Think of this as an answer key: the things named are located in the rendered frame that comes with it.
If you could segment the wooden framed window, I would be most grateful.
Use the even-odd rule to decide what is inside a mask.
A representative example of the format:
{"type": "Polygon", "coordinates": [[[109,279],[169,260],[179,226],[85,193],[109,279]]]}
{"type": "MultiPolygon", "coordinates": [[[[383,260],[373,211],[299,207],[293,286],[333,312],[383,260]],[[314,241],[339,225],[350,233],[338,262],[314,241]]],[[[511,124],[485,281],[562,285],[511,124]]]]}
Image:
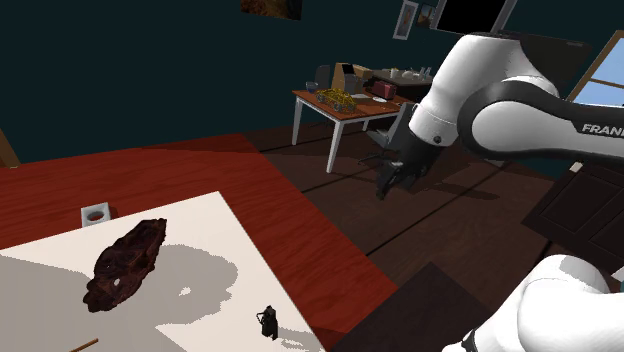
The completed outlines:
{"type": "Polygon", "coordinates": [[[624,30],[615,31],[567,100],[624,107],[624,30]]]}

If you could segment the brown wall picture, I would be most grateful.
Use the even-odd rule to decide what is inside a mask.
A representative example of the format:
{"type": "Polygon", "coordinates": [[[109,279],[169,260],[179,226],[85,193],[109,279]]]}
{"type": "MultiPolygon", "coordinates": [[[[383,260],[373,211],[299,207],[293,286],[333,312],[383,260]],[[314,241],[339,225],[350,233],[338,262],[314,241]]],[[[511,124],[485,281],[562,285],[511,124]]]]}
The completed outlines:
{"type": "Polygon", "coordinates": [[[243,13],[300,20],[303,0],[240,0],[243,13]]]}

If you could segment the dark brown rock-shaped lump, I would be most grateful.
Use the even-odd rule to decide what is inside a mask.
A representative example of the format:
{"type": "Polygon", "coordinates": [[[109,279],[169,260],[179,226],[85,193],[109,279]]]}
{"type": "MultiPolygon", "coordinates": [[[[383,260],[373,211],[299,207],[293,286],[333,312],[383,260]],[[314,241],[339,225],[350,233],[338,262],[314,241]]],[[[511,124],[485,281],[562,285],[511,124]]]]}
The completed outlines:
{"type": "Polygon", "coordinates": [[[166,227],[164,218],[141,220],[102,251],[83,297],[89,312],[110,311],[138,291],[143,280],[155,269],[166,227]]]}

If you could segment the white square cup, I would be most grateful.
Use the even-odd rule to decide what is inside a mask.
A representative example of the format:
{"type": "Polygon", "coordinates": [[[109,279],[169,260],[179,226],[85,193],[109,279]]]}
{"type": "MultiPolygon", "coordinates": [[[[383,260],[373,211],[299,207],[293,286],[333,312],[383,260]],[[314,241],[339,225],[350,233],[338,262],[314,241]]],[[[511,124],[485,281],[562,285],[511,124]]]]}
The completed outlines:
{"type": "Polygon", "coordinates": [[[82,227],[88,227],[111,219],[111,212],[107,202],[83,207],[81,209],[82,227]]]}

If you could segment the white framed wall picture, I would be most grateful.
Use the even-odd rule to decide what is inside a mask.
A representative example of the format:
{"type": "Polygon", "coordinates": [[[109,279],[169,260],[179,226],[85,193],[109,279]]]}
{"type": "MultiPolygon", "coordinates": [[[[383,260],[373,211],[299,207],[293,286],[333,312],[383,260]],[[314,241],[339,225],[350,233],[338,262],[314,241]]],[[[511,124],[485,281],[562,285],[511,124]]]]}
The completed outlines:
{"type": "Polygon", "coordinates": [[[395,29],[393,32],[393,39],[396,40],[407,40],[409,37],[409,33],[411,31],[411,27],[413,25],[413,21],[416,17],[416,14],[419,10],[419,3],[403,0],[399,17],[397,19],[395,29]]]}

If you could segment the black wall screen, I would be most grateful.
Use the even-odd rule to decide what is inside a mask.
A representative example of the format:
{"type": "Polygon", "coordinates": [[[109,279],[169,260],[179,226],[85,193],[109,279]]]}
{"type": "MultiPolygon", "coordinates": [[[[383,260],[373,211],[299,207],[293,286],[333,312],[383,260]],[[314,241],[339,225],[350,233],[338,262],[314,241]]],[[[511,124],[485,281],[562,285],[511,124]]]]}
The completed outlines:
{"type": "Polygon", "coordinates": [[[518,0],[439,0],[431,29],[469,34],[497,33],[506,25],[518,0]]]}

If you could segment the wooden desk with white legs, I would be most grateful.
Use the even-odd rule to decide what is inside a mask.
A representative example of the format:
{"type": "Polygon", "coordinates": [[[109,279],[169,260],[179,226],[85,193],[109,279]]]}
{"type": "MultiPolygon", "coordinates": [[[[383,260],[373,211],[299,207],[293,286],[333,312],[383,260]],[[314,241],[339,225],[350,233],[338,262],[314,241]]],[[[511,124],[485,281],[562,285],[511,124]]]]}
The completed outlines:
{"type": "Polygon", "coordinates": [[[376,102],[371,92],[365,92],[367,99],[358,103],[353,112],[335,110],[328,103],[319,102],[313,93],[307,90],[293,90],[295,95],[295,108],[292,128],[292,145],[296,145],[299,136],[301,114],[304,106],[334,123],[333,136],[329,151],[326,172],[331,173],[337,156],[343,129],[348,124],[363,123],[362,130],[365,131],[372,120],[397,116],[400,108],[408,102],[408,99],[396,96],[387,102],[376,102]]]}

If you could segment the dark panelled cabinet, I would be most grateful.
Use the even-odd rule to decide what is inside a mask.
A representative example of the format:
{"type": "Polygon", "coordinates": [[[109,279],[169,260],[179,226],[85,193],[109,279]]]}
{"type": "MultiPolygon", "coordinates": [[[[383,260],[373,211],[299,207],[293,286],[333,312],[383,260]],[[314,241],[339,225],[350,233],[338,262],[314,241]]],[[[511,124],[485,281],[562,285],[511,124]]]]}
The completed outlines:
{"type": "Polygon", "coordinates": [[[522,224],[613,275],[624,274],[624,165],[586,163],[567,172],[522,224]]]}

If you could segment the small dark wall picture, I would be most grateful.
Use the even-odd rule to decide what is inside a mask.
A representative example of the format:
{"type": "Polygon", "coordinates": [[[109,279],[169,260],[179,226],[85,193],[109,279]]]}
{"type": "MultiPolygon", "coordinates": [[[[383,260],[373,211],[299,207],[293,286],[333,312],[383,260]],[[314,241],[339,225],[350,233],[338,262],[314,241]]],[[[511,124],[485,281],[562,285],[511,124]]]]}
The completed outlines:
{"type": "Polygon", "coordinates": [[[429,4],[422,4],[417,19],[417,26],[422,28],[430,28],[434,19],[436,7],[429,4]]]}

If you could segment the small black figure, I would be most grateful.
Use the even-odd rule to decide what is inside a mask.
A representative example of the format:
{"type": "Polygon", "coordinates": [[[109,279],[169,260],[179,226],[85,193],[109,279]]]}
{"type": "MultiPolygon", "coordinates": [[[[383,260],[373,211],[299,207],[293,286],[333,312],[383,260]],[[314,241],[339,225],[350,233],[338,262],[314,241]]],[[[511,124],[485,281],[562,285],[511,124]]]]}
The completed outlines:
{"type": "Polygon", "coordinates": [[[262,335],[276,340],[279,330],[276,310],[268,305],[262,312],[256,314],[256,318],[261,325],[262,335]]]}

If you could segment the dark sideboard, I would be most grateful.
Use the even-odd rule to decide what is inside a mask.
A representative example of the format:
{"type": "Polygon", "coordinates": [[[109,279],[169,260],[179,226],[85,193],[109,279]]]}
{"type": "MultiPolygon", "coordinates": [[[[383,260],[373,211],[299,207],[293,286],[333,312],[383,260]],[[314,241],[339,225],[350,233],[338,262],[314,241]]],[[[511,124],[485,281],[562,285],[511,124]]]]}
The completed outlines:
{"type": "Polygon", "coordinates": [[[420,102],[429,92],[433,78],[419,72],[398,69],[373,70],[376,80],[392,84],[396,94],[414,102],[420,102]]]}

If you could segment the grey office chair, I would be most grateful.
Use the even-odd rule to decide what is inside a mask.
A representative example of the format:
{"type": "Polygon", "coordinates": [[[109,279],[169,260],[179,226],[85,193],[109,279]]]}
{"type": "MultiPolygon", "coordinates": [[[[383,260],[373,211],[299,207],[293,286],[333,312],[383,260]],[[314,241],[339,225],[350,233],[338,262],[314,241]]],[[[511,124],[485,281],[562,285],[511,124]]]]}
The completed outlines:
{"type": "Polygon", "coordinates": [[[399,151],[409,136],[409,121],[417,107],[418,103],[403,103],[399,114],[389,129],[367,131],[366,134],[380,146],[381,150],[377,153],[369,153],[366,157],[359,159],[358,163],[362,164],[364,161],[371,159],[389,160],[390,157],[386,155],[387,152],[399,151]]]}

